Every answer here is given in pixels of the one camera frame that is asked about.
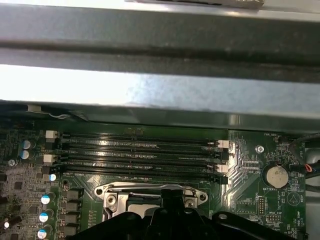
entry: black ram slot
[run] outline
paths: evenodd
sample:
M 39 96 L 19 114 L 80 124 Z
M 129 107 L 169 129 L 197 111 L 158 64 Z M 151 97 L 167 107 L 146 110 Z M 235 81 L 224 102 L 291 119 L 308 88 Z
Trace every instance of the black ram slot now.
M 106 162 L 106 161 L 88 161 L 88 160 L 68 160 L 63 161 L 62 164 L 67 166 L 84 166 L 88 168 L 99 167 L 107 169 L 130 169 L 130 170 L 140 170 L 159 172 L 186 172 L 186 173 L 212 173 L 212 168 L 208 167 L 195 167 L 195 166 L 176 166 L 176 165 L 164 165 L 164 164 L 153 164 L 153 163 L 129 163 L 129 162 Z
M 188 142 L 165 142 L 165 141 L 144 141 L 135 139 L 101 139 L 101 138 L 84 138 L 84 137 L 71 137 L 63 138 L 61 140 L 63 144 L 70 144 L 71 146 L 82 144 L 82 145 L 96 145 L 96 146 L 118 146 L 118 147 L 129 147 L 129 148 L 191 148 L 191 149 L 202 149 L 202 148 L 213 148 L 215 151 L 218 150 L 212 144 L 196 144 Z
M 211 152 L 206 150 L 195 150 L 195 149 L 163 149 L 163 148 L 141 148 L 141 147 L 121 147 L 121 146 L 96 146 L 96 145 L 85 145 L 85 144 L 75 144 L 68 147 L 64 147 L 64 150 L 74 151 L 76 149 L 82 150 L 94 150 L 94 151 L 135 151 L 141 153 L 173 153 L 173 154 L 192 154 L 192 155 L 202 155 L 208 156 Z
M 204 140 L 194 140 L 194 139 L 181 139 L 181 138 L 161 138 L 161 137 L 145 137 L 137 135 L 114 135 L 108 133 L 66 133 L 62 134 L 62 137 L 67 139 L 71 138 L 84 138 L 84 139 L 93 139 L 93 140 L 125 140 L 125 141 L 144 141 L 144 142 L 159 142 L 163 144 L 181 144 L 189 146 L 217 146 L 216 140 L 204 139 Z
M 158 177 L 179 177 L 186 179 L 203 179 L 212 181 L 219 176 L 212 173 L 199 173 L 199 172 L 165 172 L 165 171 L 145 171 L 135 169 L 114 169 L 106 167 L 87 167 L 87 166 L 76 166 L 76 165 L 59 165 L 55 166 L 61 173 L 66 172 L 81 172 L 81 173 L 99 173 L 99 174 L 116 174 L 116 175 L 130 175 L 130 176 L 158 176 Z
M 161 152 L 141 152 L 141 151 L 94 151 L 83 148 L 71 148 L 66 154 L 72 155 L 113 157 L 113 158 L 134 158 L 134 159 L 181 159 L 181 160 L 204 160 L 214 158 L 217 154 L 208 153 L 206 155 L 195 154 L 178 154 L 178 153 L 161 153 Z
M 98 162 L 119 162 L 119 163 L 133 163 L 133 164 L 164 164 L 170 166 L 193 166 L 206 167 L 213 162 L 206 160 L 183 160 L 183 159 L 161 159 L 161 158 L 119 158 L 119 157 L 92 157 L 85 155 L 69 156 L 65 161 L 98 161 Z

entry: green circuit board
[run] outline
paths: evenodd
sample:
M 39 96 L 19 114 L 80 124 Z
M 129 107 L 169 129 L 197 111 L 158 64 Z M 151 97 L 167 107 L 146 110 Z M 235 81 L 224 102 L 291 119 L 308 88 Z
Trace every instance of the green circuit board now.
M 70 137 L 65 137 L 62 140 L 62 147 L 56 150 L 56 148 L 48 148 L 46 131 Z M 148 159 L 146 152 L 139 153 L 139 157 L 146 158 L 148 161 L 145 161 L 145 164 L 134 165 L 139 168 L 137 171 L 139 174 L 134 174 L 134 171 L 133 174 L 99 172 L 104 167 L 110 167 L 109 165 L 97 165 L 100 156 L 98 157 L 99 154 L 92 155 L 101 151 L 101 148 L 87 151 L 84 149 L 88 144 L 109 135 L 117 136 L 117 139 L 120 140 L 114 141 L 119 143 L 122 143 L 122 137 L 142 138 L 148 146 L 157 140 L 172 139 L 197 143 L 213 140 L 228 141 L 228 159 L 220 161 L 228 166 L 228 171 L 222 174 L 227 177 L 228 181 L 225 184 L 219 184 L 205 179 L 206 174 L 204 174 L 202 167 L 183 165 L 177 168 L 174 164 L 165 164 L 170 163 L 174 158 L 183 159 L 191 164 L 195 158 L 191 155 L 191 152 L 194 152 L 192 144 L 185 148 L 179 148 L 178 153 L 174 144 L 166 146 L 167 152 L 156 152 L 155 155 L 164 159 L 159 174 L 151 174 L 152 171 L 155 172 L 152 165 L 154 159 Z M 299 232 L 304 232 L 306 228 L 305 175 L 290 170 L 291 165 L 298 163 L 288 151 L 288 142 L 280 140 L 285 136 L 283 133 L 274 132 L 186 127 L 130 126 L 43 120 L 19 123 L 3 121 L 0 123 L 0 165 L 2 174 L 6 175 L 7 179 L 1 183 L 1 195 L 8 197 L 8 203 L 0 205 L 0 216 L 1 219 L 4 219 L 10 214 L 21 215 L 23 220 L 18 225 L 2 231 L 1 239 L 35 240 L 38 232 L 49 225 L 52 231 L 47 234 L 46 239 L 62 240 L 67 231 L 72 234 L 73 231 L 83 231 L 99 224 L 103 219 L 104 205 L 103 201 L 95 195 L 95 188 L 113 182 L 188 185 L 207 193 L 208 201 L 198 206 L 207 217 L 218 211 L 228 211 L 298 239 Z M 25 140 L 30 140 L 35 145 L 28 153 L 32 156 L 29 158 L 22 154 L 25 151 L 22 146 Z M 112 157 L 121 158 L 123 157 L 121 155 L 122 148 L 123 145 L 119 149 L 106 152 L 112 153 Z M 297 151 L 303 155 L 304 146 L 301 145 Z M 51 179 L 43 162 L 39 162 L 39 159 L 46 154 L 78 156 L 80 153 L 83 156 L 88 156 L 91 162 L 87 163 L 88 161 L 85 159 L 80 163 L 76 158 L 69 158 L 67 170 L 57 171 L 55 179 Z M 209 156 L 203 159 L 210 164 L 217 161 Z M 14 160 L 15 164 L 9 165 L 10 160 Z M 151 166 L 152 171 L 141 170 L 142 168 L 151 168 Z M 84 168 L 92 168 L 93 170 L 90 172 L 82 171 Z M 183 176 L 165 174 L 167 172 L 176 173 L 181 168 L 186 173 Z M 280 174 L 284 175 L 282 178 L 277 178 L 280 169 L 283 171 Z M 64 214 L 67 203 L 64 194 L 72 189 L 82 189 L 83 192 L 79 197 L 79 207 L 76 209 L 78 211 L 76 225 L 72 224 L 71 227 L 68 227 L 65 224 L 66 216 Z M 46 193 L 54 193 L 55 198 L 48 205 L 43 205 L 41 197 Z M 48 221 L 42 223 L 39 221 L 39 215 L 47 209 L 51 209 L 54 214 Z

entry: mounting screw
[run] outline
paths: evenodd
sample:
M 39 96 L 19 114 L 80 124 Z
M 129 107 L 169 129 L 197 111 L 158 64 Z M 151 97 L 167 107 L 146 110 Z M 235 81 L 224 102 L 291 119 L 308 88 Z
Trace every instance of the mounting screw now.
M 186 207 L 186 208 L 192 208 L 193 206 L 194 206 L 194 201 L 192 201 L 191 199 L 189 199 L 189 200 L 187 200 L 187 201 L 185 201 L 185 203 L 184 203 L 184 206 Z
M 116 197 L 113 195 L 109 195 L 106 200 L 110 206 L 115 205 L 117 201 Z
M 220 218 L 220 219 L 227 219 L 228 216 L 225 215 L 225 214 L 223 214 L 223 213 L 221 213 L 221 214 L 219 214 L 219 218 Z
M 255 151 L 258 153 L 258 154 L 262 154 L 264 151 L 265 151 L 265 148 L 261 145 L 257 145 L 255 147 Z
M 10 167 L 13 167 L 13 166 L 16 165 L 16 161 L 13 160 L 13 159 L 10 159 L 10 160 L 8 161 L 8 165 L 9 165 Z

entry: wire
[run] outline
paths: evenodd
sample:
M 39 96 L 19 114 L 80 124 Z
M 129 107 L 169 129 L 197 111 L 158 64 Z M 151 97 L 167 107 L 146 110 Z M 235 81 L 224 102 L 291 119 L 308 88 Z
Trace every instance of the wire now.
M 305 135 L 305 136 L 302 136 L 302 137 L 298 137 L 297 139 L 293 140 L 289 144 L 288 150 L 292 153 L 292 155 L 297 159 L 297 161 L 300 164 L 305 165 L 306 161 L 296 152 L 296 147 L 300 143 L 303 143 L 303 142 L 305 142 L 307 140 L 310 140 L 310 139 L 317 139 L 317 138 L 320 138 L 320 132 L 309 134 L 309 135 Z
M 320 176 L 320 163 L 307 164 L 306 161 L 296 152 L 296 147 L 300 143 L 303 143 L 311 139 L 317 139 L 317 138 L 320 138 L 320 132 L 299 137 L 294 141 L 292 141 L 292 143 L 290 143 L 288 147 L 288 150 L 292 153 L 292 155 L 296 158 L 296 160 L 301 165 L 304 165 L 307 172 L 305 175 L 306 179 Z M 320 193 L 320 186 L 312 186 L 312 185 L 306 184 L 305 190 L 309 192 Z
M 304 165 L 305 169 L 308 173 L 311 173 L 313 171 L 312 167 L 309 164 Z
M 305 190 L 314 193 L 320 193 L 320 186 L 305 185 Z

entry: cable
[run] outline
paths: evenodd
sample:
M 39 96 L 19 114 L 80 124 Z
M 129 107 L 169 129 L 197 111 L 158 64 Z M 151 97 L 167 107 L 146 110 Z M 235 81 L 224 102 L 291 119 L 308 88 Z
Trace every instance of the cable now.
M 320 193 L 320 186 L 305 185 L 305 190 L 314 193 Z
M 81 122 L 88 122 L 88 120 L 83 119 L 82 117 L 69 112 L 67 109 L 56 108 L 51 106 L 40 106 L 33 104 L 13 104 L 13 103 L 0 103 L 0 111 L 2 113 L 5 112 L 28 112 L 35 114 L 47 114 L 55 119 L 67 119 L 73 118 L 77 121 L 81 120 Z
M 296 152 L 296 147 L 300 143 L 303 143 L 303 142 L 311 140 L 311 139 L 317 139 L 317 138 L 320 138 L 320 132 L 299 137 L 299 138 L 295 139 L 294 141 L 292 141 L 292 143 L 290 143 L 289 147 L 288 147 L 288 150 L 297 159 L 297 161 L 301 165 L 305 166 L 305 169 L 307 171 L 307 173 L 305 175 L 306 179 L 320 176 L 320 163 L 307 164 L 306 161 Z M 320 186 L 312 186 L 312 185 L 306 184 L 305 190 L 309 191 L 309 192 L 320 193 Z
M 312 167 L 309 164 L 304 165 L 307 173 L 311 173 L 313 171 Z
M 317 139 L 317 138 L 320 138 L 320 132 L 309 134 L 309 135 L 305 135 L 305 136 L 302 136 L 302 137 L 298 137 L 297 139 L 293 140 L 289 144 L 288 150 L 292 153 L 292 155 L 297 159 L 297 161 L 300 164 L 305 165 L 306 161 L 296 152 L 296 147 L 300 143 L 303 143 L 303 142 L 305 142 L 307 140 L 310 140 L 310 139 Z

